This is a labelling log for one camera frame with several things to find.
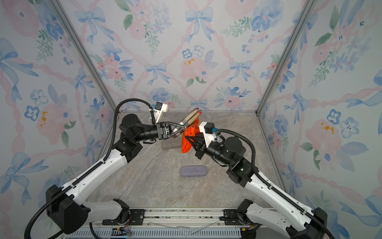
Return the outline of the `orange cleaning cloth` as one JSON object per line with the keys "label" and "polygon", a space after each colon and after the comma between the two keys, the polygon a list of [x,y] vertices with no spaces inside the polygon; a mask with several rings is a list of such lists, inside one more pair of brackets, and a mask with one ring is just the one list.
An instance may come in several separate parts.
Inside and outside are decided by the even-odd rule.
{"label": "orange cleaning cloth", "polygon": [[186,137],[196,136],[197,133],[200,133],[199,124],[200,124],[200,120],[197,119],[189,127],[187,127],[185,131],[183,132],[182,143],[181,143],[182,153],[189,152],[191,148],[193,147]]}

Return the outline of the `grey eyeglass case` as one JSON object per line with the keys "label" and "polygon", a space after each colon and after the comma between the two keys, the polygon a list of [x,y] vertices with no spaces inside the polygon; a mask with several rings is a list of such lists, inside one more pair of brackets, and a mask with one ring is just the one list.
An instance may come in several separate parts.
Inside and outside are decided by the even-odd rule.
{"label": "grey eyeglass case", "polygon": [[182,139],[180,137],[169,138],[162,141],[163,150],[177,149],[182,147]]}

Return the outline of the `plaid eyeglass case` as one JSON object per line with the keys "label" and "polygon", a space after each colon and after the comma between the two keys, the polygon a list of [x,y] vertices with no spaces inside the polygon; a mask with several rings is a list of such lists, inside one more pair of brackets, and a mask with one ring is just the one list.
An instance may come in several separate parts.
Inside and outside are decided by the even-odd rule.
{"label": "plaid eyeglass case", "polygon": [[200,114],[202,113],[202,110],[199,108],[193,109],[187,116],[185,116],[179,124],[183,124],[183,127],[177,127],[177,128],[184,128],[187,129],[190,125],[192,125],[194,122],[199,119]]}

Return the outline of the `purple fabric eyeglass case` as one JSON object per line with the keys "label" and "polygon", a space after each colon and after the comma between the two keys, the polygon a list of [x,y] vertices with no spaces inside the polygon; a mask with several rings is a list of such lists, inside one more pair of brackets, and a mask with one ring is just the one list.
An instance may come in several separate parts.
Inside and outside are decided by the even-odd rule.
{"label": "purple fabric eyeglass case", "polygon": [[208,168],[202,165],[183,166],[180,169],[180,174],[182,177],[201,177],[206,176],[207,173]]}

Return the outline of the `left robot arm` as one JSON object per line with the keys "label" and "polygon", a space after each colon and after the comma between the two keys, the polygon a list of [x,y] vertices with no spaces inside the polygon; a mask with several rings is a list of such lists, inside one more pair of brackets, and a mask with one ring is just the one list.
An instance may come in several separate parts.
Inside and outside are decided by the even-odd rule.
{"label": "left robot arm", "polygon": [[111,147],[106,159],[100,159],[93,167],[64,185],[50,187],[46,199],[58,199],[47,208],[47,215],[65,234],[71,234],[84,224],[111,220],[123,225],[131,218],[129,206],[120,199],[89,203],[88,196],[109,176],[124,167],[143,148],[141,142],[153,143],[180,134],[186,122],[163,121],[152,125],[143,124],[135,114],[126,115],[119,126],[120,139]]}

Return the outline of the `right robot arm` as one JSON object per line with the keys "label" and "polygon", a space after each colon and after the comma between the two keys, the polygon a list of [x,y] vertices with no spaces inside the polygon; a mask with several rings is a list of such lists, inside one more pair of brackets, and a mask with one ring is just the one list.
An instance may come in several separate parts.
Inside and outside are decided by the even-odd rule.
{"label": "right robot arm", "polygon": [[226,166],[226,173],[234,183],[260,196],[273,207],[268,210],[248,200],[243,201],[238,214],[244,224],[260,224],[289,239],[334,237],[327,228],[328,215],[324,210],[312,209],[294,199],[256,167],[256,149],[246,137],[220,129],[213,134],[186,136],[186,140],[196,151],[197,158],[207,155]]}

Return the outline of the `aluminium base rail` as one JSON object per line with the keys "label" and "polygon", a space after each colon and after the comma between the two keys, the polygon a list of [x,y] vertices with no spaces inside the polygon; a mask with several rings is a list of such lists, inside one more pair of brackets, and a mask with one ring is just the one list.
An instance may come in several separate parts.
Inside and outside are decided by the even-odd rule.
{"label": "aluminium base rail", "polygon": [[255,216],[239,215],[234,208],[131,209],[124,225],[114,221],[85,224],[62,239],[288,239],[287,219],[268,208],[255,206]]}

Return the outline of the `left corner aluminium post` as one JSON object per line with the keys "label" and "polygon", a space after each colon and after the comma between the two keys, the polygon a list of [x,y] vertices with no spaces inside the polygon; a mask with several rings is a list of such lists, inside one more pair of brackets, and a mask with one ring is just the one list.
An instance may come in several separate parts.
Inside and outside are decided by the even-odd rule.
{"label": "left corner aluminium post", "polygon": [[93,64],[90,55],[88,54],[84,44],[81,42],[80,37],[75,30],[73,24],[71,23],[68,15],[66,14],[62,4],[60,1],[48,1],[48,4],[52,8],[53,12],[56,14],[59,22],[62,24],[63,28],[67,31],[70,39],[73,41],[74,47],[78,54],[80,55],[80,59],[82,60],[83,64],[93,77],[95,84],[98,86],[100,92],[105,97],[106,102],[109,104],[111,109],[114,111],[116,109],[116,104],[111,97],[109,91],[106,88],[106,85],[102,81],[101,77],[99,76],[95,65]]}

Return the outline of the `corner aluminium post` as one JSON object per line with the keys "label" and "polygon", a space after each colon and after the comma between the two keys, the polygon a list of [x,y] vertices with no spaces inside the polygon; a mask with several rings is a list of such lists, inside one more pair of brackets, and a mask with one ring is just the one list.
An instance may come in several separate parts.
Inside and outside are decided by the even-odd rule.
{"label": "corner aluminium post", "polygon": [[90,55],[88,54],[84,44],[81,42],[80,37],[75,30],[73,24],[71,23],[68,15],[66,14],[62,4],[60,1],[48,1],[48,4],[52,8],[53,12],[56,14],[59,22],[62,24],[63,28],[67,31],[70,39],[73,41],[74,47],[78,54],[80,55],[80,59],[82,60],[83,64],[93,77],[95,84],[98,86],[100,92],[105,97],[106,102],[109,104],[111,109],[114,111],[116,109],[116,104],[111,97],[109,91],[106,88],[106,85],[102,81],[101,77],[99,76],[95,65],[93,64]]}
{"label": "corner aluminium post", "polygon": [[295,25],[295,27],[291,33],[291,36],[285,45],[285,49],[284,49],[283,53],[281,54],[280,62],[278,64],[278,66],[276,67],[275,72],[272,75],[268,86],[266,87],[265,93],[264,93],[264,95],[261,99],[260,105],[256,111],[256,116],[259,116],[261,114],[261,112],[264,110],[264,108],[266,107],[266,102],[267,102],[267,99],[271,95],[272,88],[276,85],[283,68],[286,66],[289,57],[291,56],[292,52],[294,51],[296,42],[297,42],[298,38],[300,37],[303,29],[305,28],[306,23],[308,21],[308,18],[310,17],[316,3],[317,3],[317,1],[314,1],[314,0],[309,0],[309,1],[305,2],[304,7],[302,8],[301,14],[300,14],[299,18],[297,19],[297,24]]}

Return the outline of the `right corner aluminium post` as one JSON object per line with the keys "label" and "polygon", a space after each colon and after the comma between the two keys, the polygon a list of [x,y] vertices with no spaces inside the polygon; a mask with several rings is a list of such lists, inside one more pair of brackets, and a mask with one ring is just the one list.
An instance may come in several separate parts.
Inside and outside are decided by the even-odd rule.
{"label": "right corner aluminium post", "polygon": [[261,114],[261,112],[264,110],[264,108],[266,107],[266,102],[267,102],[267,99],[271,95],[272,88],[276,85],[283,68],[286,66],[289,57],[291,56],[292,52],[294,51],[296,42],[297,42],[298,38],[300,37],[303,29],[305,28],[306,23],[308,21],[308,18],[310,17],[316,3],[317,3],[317,1],[314,1],[314,0],[309,0],[309,1],[305,2],[304,7],[302,8],[301,14],[300,14],[299,18],[297,19],[297,24],[295,25],[295,27],[291,33],[291,36],[285,45],[285,49],[284,49],[283,53],[281,54],[280,62],[278,64],[278,66],[276,67],[275,72],[272,75],[268,86],[266,87],[265,93],[264,93],[264,95],[261,99],[260,105],[256,111],[256,116],[259,116]]}

